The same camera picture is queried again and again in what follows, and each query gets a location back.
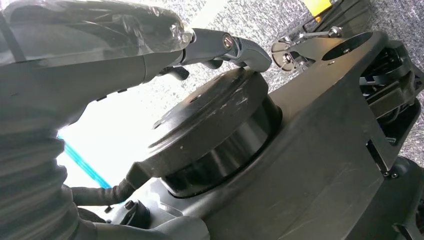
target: circular black cap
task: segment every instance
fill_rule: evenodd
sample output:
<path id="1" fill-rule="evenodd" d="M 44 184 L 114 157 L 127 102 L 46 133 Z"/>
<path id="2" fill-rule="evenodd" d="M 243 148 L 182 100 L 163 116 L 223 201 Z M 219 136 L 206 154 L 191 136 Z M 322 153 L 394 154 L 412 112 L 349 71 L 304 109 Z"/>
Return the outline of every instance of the circular black cap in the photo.
<path id="1" fill-rule="evenodd" d="M 155 123 L 150 153 L 138 167 L 151 177 L 181 170 L 228 138 L 267 96 L 261 74 L 248 68 L 219 75 Z"/>

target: silver screw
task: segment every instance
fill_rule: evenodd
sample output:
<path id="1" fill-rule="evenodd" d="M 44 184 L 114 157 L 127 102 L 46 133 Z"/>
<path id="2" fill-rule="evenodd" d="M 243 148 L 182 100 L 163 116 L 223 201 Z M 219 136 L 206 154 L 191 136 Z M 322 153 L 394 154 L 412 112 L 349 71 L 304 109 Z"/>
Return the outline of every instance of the silver screw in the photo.
<path id="1" fill-rule="evenodd" d="M 289 64 L 292 62 L 292 58 L 290 57 L 290 54 L 285 53 L 282 60 L 284 61 L 285 64 Z"/>
<path id="2" fill-rule="evenodd" d="M 224 35 L 223 42 L 224 42 L 224 48 L 225 49 L 228 50 L 228 49 L 231 49 L 233 47 L 233 39 L 231 38 L 230 35 L 228 35 L 228 34 Z"/>

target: black cable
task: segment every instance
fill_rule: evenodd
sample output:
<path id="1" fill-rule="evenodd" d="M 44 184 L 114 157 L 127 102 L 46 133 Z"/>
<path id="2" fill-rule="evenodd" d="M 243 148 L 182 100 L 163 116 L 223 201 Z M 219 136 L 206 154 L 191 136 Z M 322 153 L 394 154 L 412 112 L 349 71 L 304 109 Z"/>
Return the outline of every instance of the black cable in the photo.
<path id="1" fill-rule="evenodd" d="M 109 206 L 124 202 L 135 191 L 124 179 L 112 188 L 72 187 L 72 196 L 77 206 Z"/>
<path id="2" fill-rule="evenodd" d="M 119 185 L 112 188 L 72 187 L 73 202 L 77 206 L 110 206 L 127 200 L 145 184 L 150 176 L 137 163 L 129 169 Z"/>

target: gray carpet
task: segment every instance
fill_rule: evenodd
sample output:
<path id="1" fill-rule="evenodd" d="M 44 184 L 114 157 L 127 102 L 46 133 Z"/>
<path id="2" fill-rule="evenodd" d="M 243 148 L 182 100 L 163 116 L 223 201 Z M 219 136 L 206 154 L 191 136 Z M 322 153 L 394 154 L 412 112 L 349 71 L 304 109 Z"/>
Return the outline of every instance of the gray carpet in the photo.
<path id="1" fill-rule="evenodd" d="M 160 6 L 172 9 L 189 23 L 202 9 L 206 0 L 158 0 Z M 380 30 L 392 39 L 402 40 L 412 61 L 424 69 L 424 0 L 371 0 L 373 17 L 371 30 Z M 301 0 L 228 0 L 223 9 L 206 26 L 257 42 L 268 52 L 273 41 L 309 18 L 310 14 Z M 176 105 L 197 87 L 219 73 L 234 68 L 225 64 L 219 70 L 202 65 L 189 66 L 191 76 L 178 82 L 167 77 L 157 77 L 138 89 L 139 98 L 151 113 L 152 122 L 166 110 Z M 282 73 L 274 65 L 263 74 L 273 91 L 294 77 L 294 73 Z M 424 103 L 424 94 L 419 96 Z M 409 135 L 401 152 L 424 166 L 424 114 Z"/>

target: metal pivot bolt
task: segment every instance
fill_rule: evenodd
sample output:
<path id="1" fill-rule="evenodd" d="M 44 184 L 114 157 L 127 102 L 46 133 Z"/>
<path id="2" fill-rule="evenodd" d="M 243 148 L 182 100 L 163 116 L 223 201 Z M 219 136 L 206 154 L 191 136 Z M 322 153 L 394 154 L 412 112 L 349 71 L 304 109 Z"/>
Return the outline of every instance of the metal pivot bolt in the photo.
<path id="1" fill-rule="evenodd" d="M 229 50 L 233 47 L 233 38 L 229 34 L 225 34 L 222 41 L 225 49 Z"/>
<path id="2" fill-rule="evenodd" d="M 129 200 L 125 203 L 125 205 L 123 206 L 126 210 L 130 210 L 131 208 L 133 208 L 135 205 L 135 203 L 132 200 Z"/>

